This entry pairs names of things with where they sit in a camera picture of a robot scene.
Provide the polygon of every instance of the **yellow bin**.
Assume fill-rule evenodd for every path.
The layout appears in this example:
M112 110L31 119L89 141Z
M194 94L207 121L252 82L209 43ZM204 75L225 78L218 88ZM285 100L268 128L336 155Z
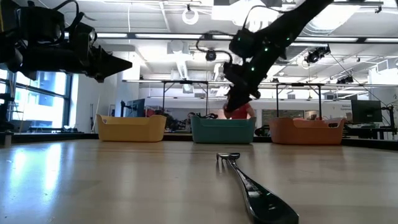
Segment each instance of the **yellow bin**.
M97 114L101 141L158 142L163 139L166 117L115 118Z

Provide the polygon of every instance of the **window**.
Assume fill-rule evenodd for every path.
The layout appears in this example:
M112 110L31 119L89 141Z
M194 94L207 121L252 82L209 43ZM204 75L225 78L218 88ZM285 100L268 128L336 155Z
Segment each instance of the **window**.
M17 83L64 95L67 75L63 72L37 72L37 79L33 81L25 77L24 74L18 72Z
M0 93L5 93L6 92L6 84L5 83L0 83Z
M33 128L61 128L63 126L64 99L61 97L17 87L15 104L12 119L32 121Z
M1 70L0 69L0 78L7 79L7 74L8 74L7 70Z

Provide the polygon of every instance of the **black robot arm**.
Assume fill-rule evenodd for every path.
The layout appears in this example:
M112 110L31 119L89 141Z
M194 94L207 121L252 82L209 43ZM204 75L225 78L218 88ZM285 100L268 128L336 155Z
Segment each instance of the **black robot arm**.
M76 17L65 27L64 15L58 10L72 2L76 4ZM32 1L26 7L11 0L1 0L0 4L4 15L0 20L1 69L21 72L32 80L36 71L59 71L82 73L104 82L106 77L132 67L131 62L95 45L96 31L81 22L83 17L90 18L79 11L76 0L66 0L53 9L37 7Z
M249 95L260 98L258 86L267 77L268 70L279 57L286 58L286 48L299 36L307 23L332 2L333 0L306 0L297 8L283 12L283 15L264 29L251 32L243 27L234 35L229 49L243 58L243 64L224 64L225 77L233 83L226 111L234 111L251 101Z

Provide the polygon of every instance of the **orange bin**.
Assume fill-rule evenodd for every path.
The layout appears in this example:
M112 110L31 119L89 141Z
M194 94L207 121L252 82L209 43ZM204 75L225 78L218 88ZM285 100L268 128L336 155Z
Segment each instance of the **orange bin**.
M158 142L163 139L166 117L115 118L97 114L101 141Z
M274 118L269 121L272 142L296 145L339 145L345 119L325 121Z

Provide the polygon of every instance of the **wooden table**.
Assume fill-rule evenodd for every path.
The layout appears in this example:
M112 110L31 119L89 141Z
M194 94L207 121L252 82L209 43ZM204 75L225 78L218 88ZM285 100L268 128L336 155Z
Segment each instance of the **wooden table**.
M0 223L249 223L240 168L306 224L395 223L398 154L358 147L79 140L0 151Z

